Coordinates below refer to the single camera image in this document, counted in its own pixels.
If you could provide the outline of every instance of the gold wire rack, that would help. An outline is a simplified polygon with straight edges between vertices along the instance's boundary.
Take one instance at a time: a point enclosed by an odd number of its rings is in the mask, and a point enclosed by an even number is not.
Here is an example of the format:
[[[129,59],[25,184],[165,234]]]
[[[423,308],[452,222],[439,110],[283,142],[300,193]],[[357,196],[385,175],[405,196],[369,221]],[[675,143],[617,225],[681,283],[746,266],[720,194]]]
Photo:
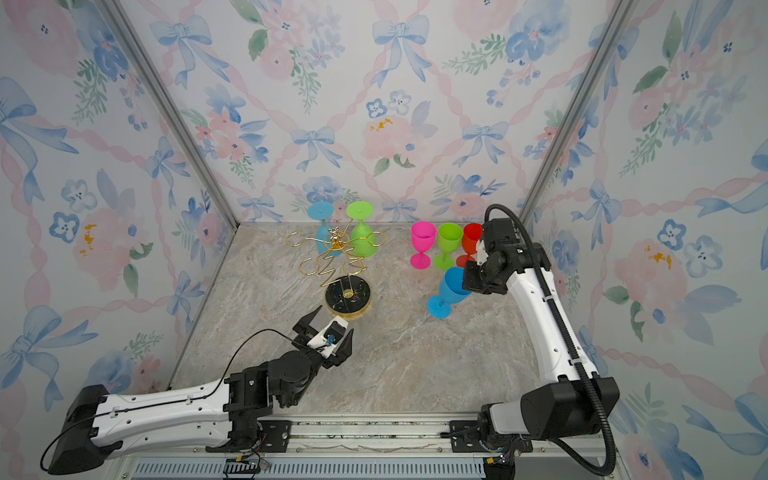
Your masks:
[[[365,257],[362,257],[360,255],[354,255],[352,254],[352,250],[354,250],[354,246],[351,244],[352,242],[356,240],[365,240],[368,241],[368,239],[373,236],[376,238],[376,235],[381,235],[383,238],[383,242],[381,243],[371,243],[373,247],[381,247],[386,243],[386,235],[382,232],[371,232],[365,237],[358,237],[358,238],[349,238],[349,234],[347,234],[347,230],[349,229],[349,225],[352,223],[353,220],[349,220],[347,225],[344,227],[344,230],[339,229],[338,227],[331,228],[330,225],[328,225],[328,222],[323,220],[324,224],[326,225],[326,228],[328,229],[328,235],[325,236],[323,239],[319,238],[313,238],[313,237],[307,237],[304,233],[300,232],[293,232],[288,237],[286,237],[286,245],[288,247],[300,247],[301,245],[304,245],[305,242],[314,240],[315,242],[322,243],[323,246],[326,248],[326,251],[322,252],[317,257],[310,257],[302,260],[302,262],[299,264],[299,271],[302,275],[328,275],[328,278],[323,281],[323,283],[320,285],[321,287],[328,286],[333,282],[336,282],[340,280],[340,278],[337,278],[335,280],[332,280],[333,274],[336,272],[335,268],[329,269],[331,266],[331,263],[333,263],[333,259],[336,258],[336,256],[333,255],[334,252],[342,252],[344,256],[346,257],[346,261],[342,264],[342,270],[347,276],[352,275],[360,275],[362,272],[366,271],[368,267],[363,263],[363,259]],[[299,243],[292,243],[291,239],[295,236],[299,235],[301,237],[304,237],[301,242]],[[315,260],[317,263],[317,268],[313,272],[305,272],[304,271],[304,263],[310,262],[311,260]],[[325,266],[320,266],[321,260],[328,260],[328,263],[326,263]],[[350,265],[354,266],[358,270],[355,272],[349,272],[346,269],[346,266]]]

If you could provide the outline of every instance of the wine glass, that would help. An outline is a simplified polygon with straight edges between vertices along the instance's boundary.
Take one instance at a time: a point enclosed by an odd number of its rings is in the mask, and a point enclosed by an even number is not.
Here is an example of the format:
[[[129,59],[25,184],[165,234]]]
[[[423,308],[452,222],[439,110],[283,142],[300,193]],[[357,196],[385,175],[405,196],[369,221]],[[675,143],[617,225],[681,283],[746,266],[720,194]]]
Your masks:
[[[329,202],[317,202],[306,209],[306,214],[309,215],[312,220],[320,221],[320,227],[317,229],[315,238],[320,240],[320,242],[317,242],[317,252],[320,255],[323,255],[331,247],[328,243],[325,243],[325,239],[330,235],[327,219],[331,218],[333,215],[333,204]],[[334,257],[338,257],[341,255],[341,250],[332,251],[330,254]]]
[[[462,289],[464,269],[454,266],[445,272],[440,282],[440,294],[427,301],[427,310],[435,318],[444,319],[451,314],[451,304],[463,301],[471,292]]]
[[[352,202],[346,208],[346,214],[353,220],[359,220],[357,227],[352,230],[352,235],[349,236],[352,239],[350,242],[353,246],[352,255],[373,257],[373,254],[378,250],[377,247],[374,247],[376,238],[371,235],[373,228],[363,223],[363,220],[373,215],[373,205],[363,201]]]
[[[464,238],[462,238],[462,248],[467,253],[456,259],[456,265],[464,268],[468,260],[474,260],[472,255],[478,252],[478,240],[482,237],[482,225],[480,223],[470,223],[464,227]]]
[[[411,243],[413,243],[413,248],[418,252],[411,257],[411,265],[413,268],[419,270],[429,268],[429,264],[432,263],[432,261],[429,259],[428,255],[424,254],[424,252],[432,248],[432,245],[435,244],[436,236],[437,228],[430,222],[418,222],[413,224],[413,227],[411,227]]]
[[[440,270],[447,270],[453,266],[453,259],[448,256],[453,253],[462,242],[464,231],[455,223],[444,223],[437,229],[437,246],[442,255],[435,257],[435,266]]]

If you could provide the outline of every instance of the black cable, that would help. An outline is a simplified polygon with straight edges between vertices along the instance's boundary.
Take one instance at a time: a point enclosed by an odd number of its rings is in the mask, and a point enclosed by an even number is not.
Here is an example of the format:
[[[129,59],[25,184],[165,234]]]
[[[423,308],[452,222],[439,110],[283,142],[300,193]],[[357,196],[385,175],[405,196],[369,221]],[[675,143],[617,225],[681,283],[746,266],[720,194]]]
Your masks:
[[[262,437],[261,441],[259,442],[259,446],[256,448],[256,451],[255,451],[256,456],[259,457],[259,471],[261,471],[261,462],[266,463],[267,470],[272,466],[267,460],[263,460],[261,458],[261,453],[259,452],[259,450],[261,450],[261,446],[264,445],[264,440],[266,440],[266,433],[264,434],[264,437]]]
[[[567,443],[563,442],[561,439],[549,439],[554,444],[556,444],[558,447],[563,449],[566,453],[568,453],[579,465],[586,468],[590,473],[594,473],[595,475],[599,476],[608,476],[611,474],[616,467],[616,443],[614,442],[614,436],[611,432],[611,425],[608,423],[608,418],[605,413],[605,409],[603,408],[603,403],[600,401],[600,398],[598,397],[598,393],[594,390],[594,385],[592,385],[592,381],[589,379],[589,376],[587,375],[587,371],[584,369],[584,366],[581,364],[581,361],[579,359],[578,352],[576,350],[576,346],[574,345],[574,341],[571,338],[571,334],[568,332],[568,328],[565,325],[565,321],[563,320],[563,317],[560,314],[560,310],[558,308],[557,303],[555,303],[554,299],[551,297],[552,291],[550,290],[549,285],[547,284],[547,280],[544,278],[544,274],[541,272],[541,263],[538,258],[538,251],[533,247],[533,242],[531,242],[531,237],[528,235],[528,231],[525,229],[525,225],[520,221],[517,215],[515,215],[512,210],[509,210],[504,205],[500,204],[492,204],[489,205],[488,208],[485,210],[485,222],[487,223],[491,218],[491,212],[493,210],[500,210],[507,214],[509,218],[511,218],[512,223],[515,225],[515,228],[520,233],[520,236],[523,239],[523,242],[525,243],[525,247],[528,249],[528,254],[531,256],[531,264],[533,264],[533,270],[536,274],[536,278],[538,279],[538,284],[541,287],[541,290],[545,293],[550,293],[550,295],[547,298],[547,305],[549,306],[550,311],[552,312],[552,316],[554,317],[555,323],[558,325],[558,329],[560,330],[560,335],[563,337],[563,341],[565,342],[565,346],[568,349],[568,355],[571,356],[571,359],[573,360],[573,366],[576,368],[576,371],[578,372],[579,379],[581,380],[581,384],[583,385],[584,389],[587,392],[587,397],[589,397],[589,402],[592,404],[592,408],[595,410],[595,412],[598,414],[598,418],[600,420],[600,427],[603,431],[603,440],[605,442],[605,463],[602,466],[596,466],[592,463],[588,462],[584,457],[578,454],[573,448],[571,448]]]
[[[59,440],[59,439],[60,439],[62,436],[64,436],[64,434],[65,434],[65,433],[69,432],[69,431],[70,431],[70,430],[72,430],[74,427],[76,427],[76,426],[80,425],[80,424],[81,424],[81,423],[83,423],[83,422],[87,422],[88,420],[96,419],[96,418],[98,418],[98,417],[101,417],[101,416],[104,416],[104,415],[109,415],[109,414],[111,414],[111,413],[126,413],[126,412],[133,412],[134,410],[142,410],[142,409],[149,409],[149,408],[152,408],[152,407],[158,407],[158,406],[163,406],[163,405],[170,405],[170,404],[173,404],[173,403],[193,402],[193,401],[195,401],[195,400],[204,400],[204,399],[207,399],[208,397],[212,396],[214,393],[216,393],[216,391],[219,389],[219,386],[220,386],[220,385],[221,385],[221,383],[224,381],[224,378],[227,376],[227,370],[229,370],[229,369],[230,369],[230,366],[232,366],[232,362],[235,360],[235,356],[236,356],[236,355],[237,355],[237,353],[240,351],[240,349],[241,349],[241,348],[243,348],[243,346],[245,346],[245,344],[246,344],[246,343],[248,343],[248,341],[249,341],[249,340],[251,340],[253,337],[255,337],[256,335],[258,335],[259,333],[262,333],[262,332],[275,332],[275,333],[277,333],[278,335],[282,336],[284,339],[287,339],[289,342],[291,342],[291,343],[292,343],[294,346],[298,347],[299,349],[307,349],[307,350],[309,350],[309,351],[311,351],[311,352],[316,352],[316,353],[318,353],[318,350],[317,350],[317,349],[312,349],[312,348],[310,348],[310,347],[308,347],[308,346],[304,346],[304,345],[301,345],[300,343],[298,343],[298,342],[296,342],[295,340],[291,339],[291,338],[290,338],[288,335],[285,335],[285,334],[284,334],[284,333],[282,333],[282,332],[278,332],[278,331],[277,331],[277,330],[275,330],[275,329],[261,329],[261,330],[259,330],[258,332],[254,333],[253,335],[251,335],[251,336],[249,336],[248,338],[246,338],[245,340],[243,340],[243,342],[240,344],[240,346],[238,346],[238,347],[237,347],[237,350],[235,350],[235,353],[233,353],[233,354],[232,354],[232,356],[230,357],[230,361],[229,361],[229,363],[227,364],[227,367],[226,367],[226,368],[224,368],[224,372],[221,374],[221,378],[219,378],[219,382],[218,382],[218,383],[216,384],[216,386],[214,387],[214,390],[213,390],[213,392],[211,392],[211,393],[208,393],[207,395],[203,395],[203,396],[201,396],[201,397],[197,397],[197,398],[195,398],[195,399],[178,399],[178,400],[169,400],[168,402],[160,402],[160,403],[154,403],[154,404],[152,404],[152,405],[144,405],[144,406],[139,406],[139,407],[131,407],[131,408],[129,408],[129,409],[122,409],[122,410],[115,410],[115,411],[110,411],[110,412],[103,412],[103,413],[99,413],[99,414],[97,414],[97,415],[91,415],[91,416],[89,416],[89,417],[87,417],[87,418],[84,418],[84,419],[82,419],[82,420],[78,420],[78,421],[77,421],[75,424],[73,424],[73,425],[70,425],[70,426],[69,426],[69,428],[67,428],[66,430],[64,430],[62,433],[59,433],[58,435],[56,435],[56,438],[55,438],[55,439],[53,439],[53,441],[51,441],[51,443],[49,443],[47,447],[45,447],[45,450],[43,451],[43,454],[42,454],[42,455],[40,455],[40,469],[41,469],[43,472],[47,472],[47,471],[48,471],[48,469],[47,469],[46,467],[44,467],[44,466],[43,466],[43,460],[45,460],[45,455],[46,455],[46,454],[48,454],[48,450],[50,450],[50,449],[51,449],[51,447],[52,447],[52,446],[53,446],[53,445],[54,445],[54,444],[55,444],[55,443],[56,443],[56,442],[57,442],[57,441],[58,441],[58,440]]]
[[[469,427],[468,429],[459,430],[458,432],[442,432],[440,433],[441,439],[450,439],[451,437],[455,437],[457,435],[461,435],[462,433],[470,432],[474,429],[477,429],[479,425],[475,425],[473,427]]]

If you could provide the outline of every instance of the lime green wine glass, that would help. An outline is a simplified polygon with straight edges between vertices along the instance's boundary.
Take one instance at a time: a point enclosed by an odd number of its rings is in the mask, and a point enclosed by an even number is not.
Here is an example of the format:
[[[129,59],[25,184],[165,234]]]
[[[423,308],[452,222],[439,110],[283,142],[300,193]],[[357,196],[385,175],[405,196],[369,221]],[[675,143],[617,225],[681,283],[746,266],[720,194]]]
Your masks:
[[[453,266],[453,259],[448,256],[449,253],[456,251],[462,244],[464,230],[455,223],[444,223],[437,229],[437,246],[442,255],[435,257],[433,262],[440,270],[447,270]]]
[[[353,202],[346,208],[346,214],[349,218],[359,221],[357,227],[352,230],[352,235],[349,236],[352,239],[350,242],[353,247],[352,255],[365,258],[373,257],[373,254],[378,250],[377,247],[374,247],[376,236],[371,235],[373,228],[363,222],[373,215],[373,205],[363,201]]]

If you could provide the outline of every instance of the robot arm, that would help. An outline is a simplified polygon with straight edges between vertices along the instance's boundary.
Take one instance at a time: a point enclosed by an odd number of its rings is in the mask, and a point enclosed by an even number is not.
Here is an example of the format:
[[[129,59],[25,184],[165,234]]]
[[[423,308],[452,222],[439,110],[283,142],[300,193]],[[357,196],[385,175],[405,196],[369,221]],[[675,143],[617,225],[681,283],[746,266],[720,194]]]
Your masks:
[[[492,210],[509,218],[489,219]],[[491,294],[511,292],[531,334],[541,386],[519,400],[483,406],[478,416],[479,439],[488,447],[504,447],[514,439],[551,440],[596,475],[615,465],[615,445],[607,416],[619,398],[612,378],[601,378],[584,350],[555,292],[546,252],[532,243],[522,222],[502,205],[485,212],[478,261],[468,261],[464,290]],[[560,437],[603,432],[606,463],[586,462]]]
[[[335,317],[319,332],[310,326],[319,310],[293,327],[299,349],[226,379],[135,396],[109,395],[102,385],[83,388],[67,412],[48,473],[85,472],[145,449],[250,449],[265,435],[258,418],[272,414],[273,397],[280,407],[297,405],[321,366],[341,365],[352,355],[354,330],[347,332],[344,319]]]

